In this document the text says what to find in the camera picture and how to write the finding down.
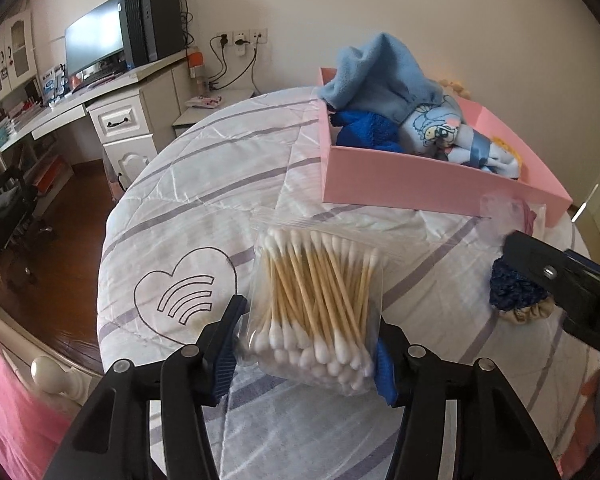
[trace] cardboard box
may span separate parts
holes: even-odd
[[[321,68],[319,84],[335,73],[333,68]],[[335,131],[321,102],[322,201],[480,216],[481,198],[495,193],[545,204],[546,225],[554,226],[572,202],[562,184],[487,108],[466,99],[457,101],[470,126],[487,137],[501,138],[520,154],[523,168],[518,180],[423,156],[335,146]]]

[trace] drawer handle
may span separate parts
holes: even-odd
[[[128,123],[128,122],[129,122],[128,117],[125,117],[119,123],[112,123],[109,121],[109,123],[107,123],[107,128],[115,128],[116,126],[120,126],[120,124],[124,124],[124,123]]]
[[[121,177],[121,176],[122,176],[122,173],[119,173],[119,174],[118,174],[118,185],[120,186],[120,189],[121,189],[123,192],[126,192],[126,189],[125,189],[125,187],[122,185],[122,181],[120,180],[120,177]]]

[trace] computer monitor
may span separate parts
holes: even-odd
[[[85,14],[64,32],[66,72],[73,75],[124,49],[118,4],[109,0]]]

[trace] screw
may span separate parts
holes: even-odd
[[[478,361],[478,366],[485,372],[491,372],[496,367],[495,363],[486,357],[483,357]]]
[[[547,265],[542,270],[542,273],[546,278],[549,278],[550,280],[555,280],[558,277],[558,271],[555,270],[551,265]]]
[[[182,347],[182,350],[180,350],[180,353],[183,357],[194,357],[198,355],[198,352],[200,352],[200,350],[195,345],[186,345]]]
[[[420,345],[411,345],[407,350],[411,357],[419,359],[427,354],[427,351]]]
[[[131,368],[131,362],[128,359],[120,359],[113,363],[113,371],[118,374],[126,372],[129,368]]]

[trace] striped bedspread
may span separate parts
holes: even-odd
[[[166,358],[219,319],[232,294],[248,295],[250,216],[275,208],[391,232],[404,262],[385,272],[384,318],[443,359],[494,359],[557,456],[598,355],[562,332],[559,309],[525,326],[498,318],[488,305],[498,248],[480,239],[477,219],[322,203],[317,125],[316,89],[266,94],[195,125],[142,172],[107,221],[98,284],[105,369],[119,358]],[[545,241],[587,254],[566,216]],[[159,410],[154,403],[150,440],[164,466]],[[453,413],[450,403],[441,478],[453,464]],[[375,393],[339,397],[256,367],[239,367],[229,395],[205,410],[223,480],[382,479],[401,416]]]

